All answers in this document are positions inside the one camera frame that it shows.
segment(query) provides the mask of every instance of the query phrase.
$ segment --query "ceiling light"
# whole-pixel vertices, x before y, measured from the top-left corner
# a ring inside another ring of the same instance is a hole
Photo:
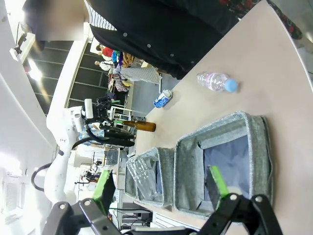
[[[28,72],[29,76],[32,79],[39,81],[43,76],[42,73],[39,71],[37,65],[33,60],[29,59],[28,62],[30,66],[30,71]]]

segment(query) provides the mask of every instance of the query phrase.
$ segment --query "fabric storage bin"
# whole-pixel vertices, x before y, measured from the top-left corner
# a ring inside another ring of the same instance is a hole
[[[138,192],[137,192],[137,186],[136,183],[129,172],[129,170],[126,168],[125,172],[125,189],[124,192],[127,196],[131,197],[132,199],[138,198]]]
[[[272,201],[272,163],[264,117],[235,112],[179,139],[174,170],[177,210],[202,218],[214,211],[204,186],[208,162],[217,165],[228,187],[237,180],[245,197],[265,194]]]
[[[138,190],[138,201],[157,207],[167,207],[173,204],[173,183],[174,183],[174,149],[152,148],[138,157],[150,161],[150,158],[157,157],[158,161],[153,167],[155,170],[155,181],[157,192],[162,194],[160,200],[147,200]]]

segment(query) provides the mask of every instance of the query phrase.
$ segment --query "striped shirt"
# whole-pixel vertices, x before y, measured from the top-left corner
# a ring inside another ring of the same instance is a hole
[[[89,14],[89,24],[97,28],[116,31],[116,28],[114,28],[112,24],[110,24],[106,19],[100,16],[95,10],[93,10],[93,8],[89,6],[86,0],[84,0],[84,2]]]

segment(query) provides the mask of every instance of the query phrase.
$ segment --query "desk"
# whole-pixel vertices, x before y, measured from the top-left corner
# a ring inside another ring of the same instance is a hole
[[[241,83],[236,94],[201,87],[202,71],[229,74]],[[235,111],[268,119],[275,170],[274,210],[285,235],[313,231],[313,94],[308,74],[286,29],[266,1],[254,7],[174,87],[173,99],[153,109],[156,131],[137,133],[137,154],[177,140]],[[145,207],[195,227],[204,220],[178,211]],[[228,235],[245,234],[232,225]]]

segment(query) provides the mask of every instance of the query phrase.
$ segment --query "black jacket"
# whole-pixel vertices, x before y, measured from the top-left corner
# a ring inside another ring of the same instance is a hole
[[[237,18],[219,0],[89,0],[117,31],[91,26],[106,47],[182,79]]]

